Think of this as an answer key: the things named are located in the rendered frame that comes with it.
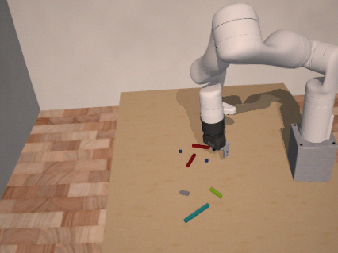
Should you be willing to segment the short grey rod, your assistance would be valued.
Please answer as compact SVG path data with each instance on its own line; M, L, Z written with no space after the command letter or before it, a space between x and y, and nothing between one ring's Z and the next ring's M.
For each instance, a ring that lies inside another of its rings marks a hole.
M180 194L181 194L181 195L186 195L186 196L188 196L188 195L189 195L189 192L180 190Z

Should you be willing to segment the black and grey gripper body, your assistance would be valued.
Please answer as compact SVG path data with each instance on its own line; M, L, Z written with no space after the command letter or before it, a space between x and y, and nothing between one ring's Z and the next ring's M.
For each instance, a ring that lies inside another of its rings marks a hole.
M200 120L202 121L203 143L221 150L226 145L225 114L236 113L236 107L222 102L223 105L215 110L206 110L200 106ZM224 107L224 108L223 108Z

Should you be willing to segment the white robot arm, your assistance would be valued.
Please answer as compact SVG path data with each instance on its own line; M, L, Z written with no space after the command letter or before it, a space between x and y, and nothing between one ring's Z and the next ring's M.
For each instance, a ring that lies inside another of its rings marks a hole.
M305 85L300 135L312 143L329 140L338 87L338 44L309 40L290 29L277 30L263 41L257 13L246 3L219 9L213 16L212 29L204 55L190 67L190 77L195 83L209 83L199 90L203 109L215 110L222 106L229 63L304 67L325 76L312 78Z

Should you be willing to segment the turquoise rod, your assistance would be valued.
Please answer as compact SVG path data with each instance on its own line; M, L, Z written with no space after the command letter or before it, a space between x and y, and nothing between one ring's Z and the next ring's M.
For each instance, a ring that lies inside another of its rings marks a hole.
M206 205L202 206L200 209L198 209L194 213L190 214L187 218L184 219L184 221L187 223L189 220L193 219L198 214L200 214L201 212L203 212L204 210L206 210L208 208L209 208L209 204L207 203Z

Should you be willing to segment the lime green rod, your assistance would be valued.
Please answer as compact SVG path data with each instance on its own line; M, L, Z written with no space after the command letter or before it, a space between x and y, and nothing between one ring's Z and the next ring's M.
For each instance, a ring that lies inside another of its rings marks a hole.
M220 194L219 192L217 192L214 188L210 188L209 191L211 191L213 194L215 194L216 196L218 196L219 198L222 198L222 194Z

